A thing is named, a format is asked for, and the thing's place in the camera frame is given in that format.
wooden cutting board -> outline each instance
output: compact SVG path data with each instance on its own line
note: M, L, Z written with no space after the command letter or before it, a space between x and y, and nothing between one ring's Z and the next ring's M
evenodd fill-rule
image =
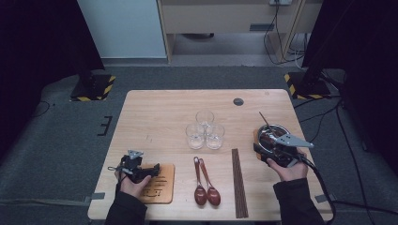
M152 177L149 183L144 187L140 196L143 203L171 203L173 200L174 164L161 164L161 172L158 176Z

white cabinet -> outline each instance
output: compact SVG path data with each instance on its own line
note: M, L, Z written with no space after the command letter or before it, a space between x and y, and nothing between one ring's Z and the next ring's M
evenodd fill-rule
M101 58L166 58L156 0L78 0Z

wooden table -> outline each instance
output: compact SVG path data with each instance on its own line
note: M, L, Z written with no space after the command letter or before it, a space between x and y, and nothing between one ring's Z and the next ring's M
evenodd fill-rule
M234 104L241 98L244 104ZM185 127L195 122L203 109L212 110L215 122L225 127L224 143L218 150L205 146L192 150L186 143ZM280 220L273 185L279 177L253 151L253 131L264 125L260 112L271 124L287 128L304 138L290 97L284 90L138 90L127 94L95 192L105 192L93 200L91 219L105 219L115 197L116 179L109 166L116 166L128 149L143 151L143 163L173 163L176 166L174 198L170 204L148 204L148 220ZM246 192L249 217L236 218L231 149L237 148ZM313 161L308 149L302 148ZM203 158L212 185L222 195L218 207L196 204L193 192L196 175L193 157ZM202 175L202 183L207 183ZM323 192L309 171L311 195ZM316 203L324 220L331 219L326 202Z

spoon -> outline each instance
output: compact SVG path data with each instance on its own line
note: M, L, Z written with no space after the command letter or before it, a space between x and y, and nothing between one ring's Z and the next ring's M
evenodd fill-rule
M199 159L199 162L200 162L200 167L202 168L202 172L205 175L205 179L207 180L207 185L208 185L207 199L211 204L219 205L220 202L222 201L222 196L220 195L219 191L211 185L210 180L208 179L205 162L201 158Z
M194 193L196 203L199 205L204 205L207 201L206 190L200 183L200 173L199 173L199 158L194 157L193 161L195 163L196 177L197 177L197 187Z

dark curtain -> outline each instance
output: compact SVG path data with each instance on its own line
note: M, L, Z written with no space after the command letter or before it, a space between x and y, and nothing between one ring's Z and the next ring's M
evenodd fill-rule
M42 88L82 69L103 64L77 1L0 0L0 158L31 118Z
M397 8L396 0L324 0L303 66L345 70L344 108L364 149L380 153L398 174Z

